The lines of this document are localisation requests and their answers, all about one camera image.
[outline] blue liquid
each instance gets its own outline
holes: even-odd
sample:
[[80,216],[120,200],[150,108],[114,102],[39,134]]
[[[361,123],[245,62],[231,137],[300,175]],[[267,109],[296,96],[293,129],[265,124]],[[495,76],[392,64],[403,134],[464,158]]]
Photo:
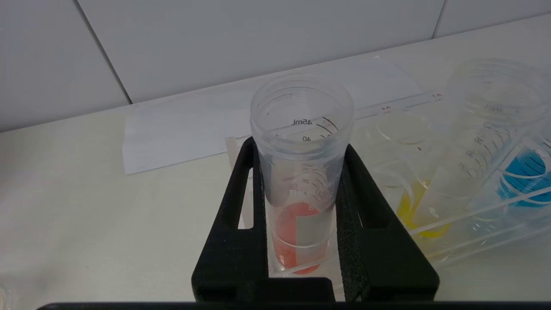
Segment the blue liquid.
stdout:
[[[511,164],[509,164],[506,171],[517,175],[541,176],[532,179],[521,179],[510,175],[503,175],[500,179],[500,188],[498,189],[498,194],[503,199],[510,199],[518,196],[510,188],[515,189],[518,193],[529,194],[535,190],[551,186],[551,173],[542,175],[545,173],[545,164],[541,157],[534,151],[519,154]],[[549,203],[551,203],[551,189],[547,193],[515,202],[512,205],[519,207],[543,207]]]

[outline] orange-red liquid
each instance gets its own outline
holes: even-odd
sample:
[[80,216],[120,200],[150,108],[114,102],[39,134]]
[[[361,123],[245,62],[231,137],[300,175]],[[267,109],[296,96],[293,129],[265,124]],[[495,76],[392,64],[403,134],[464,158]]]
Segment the orange-red liquid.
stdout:
[[[290,245],[296,245],[296,218],[298,216],[312,216],[318,213],[319,211],[310,207],[309,204],[305,202],[297,202],[286,207],[285,210],[278,216],[275,223],[276,236],[273,236],[274,250],[277,260],[285,269],[298,266],[298,263],[296,262],[296,247]],[[322,259],[325,256],[327,244],[319,245],[318,247],[319,249],[309,249],[309,251],[315,250],[319,252],[315,253],[313,256],[311,256],[312,254],[309,255],[309,257],[312,257],[312,261]],[[296,271],[295,274],[309,274],[316,270],[319,266],[320,265],[318,264],[308,267]]]

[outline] yellow liquid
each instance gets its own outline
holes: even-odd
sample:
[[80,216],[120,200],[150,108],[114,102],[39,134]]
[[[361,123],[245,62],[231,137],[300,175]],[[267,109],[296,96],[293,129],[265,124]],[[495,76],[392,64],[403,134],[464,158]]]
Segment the yellow liquid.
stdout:
[[[402,222],[409,230],[419,228],[418,225],[413,223],[413,216],[415,215],[417,206],[419,206],[419,202],[421,202],[421,198],[423,198],[423,195],[425,195],[426,188],[421,183],[415,183],[412,185],[412,192],[414,198],[413,203],[411,203],[409,195],[405,191],[402,195],[402,199],[400,199],[400,204],[398,205],[397,211],[398,217],[402,220]],[[444,233],[446,233],[450,226],[451,224],[436,227],[434,229],[420,232],[418,233],[418,235],[424,238],[439,238],[442,237]]]

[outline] white countertop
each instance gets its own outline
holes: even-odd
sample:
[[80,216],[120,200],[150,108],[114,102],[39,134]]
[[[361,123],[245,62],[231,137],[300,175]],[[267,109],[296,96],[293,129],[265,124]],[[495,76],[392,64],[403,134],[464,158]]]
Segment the white countertop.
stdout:
[[[425,90],[460,62],[551,65],[551,14],[379,55]],[[228,156],[126,176],[125,106],[0,134],[0,286],[15,309],[61,301],[192,301],[190,278],[229,176]],[[439,300],[551,300],[542,236],[441,271]]]

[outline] paper sheet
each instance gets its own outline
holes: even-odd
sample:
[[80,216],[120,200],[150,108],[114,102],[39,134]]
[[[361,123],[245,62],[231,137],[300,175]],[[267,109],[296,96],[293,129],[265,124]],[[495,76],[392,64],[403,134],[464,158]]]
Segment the paper sheet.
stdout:
[[[385,60],[343,58],[299,69],[342,83],[363,108],[422,93],[413,79]],[[251,134],[250,102],[271,77],[249,79],[140,104],[125,125],[126,174],[226,152],[225,137]]]

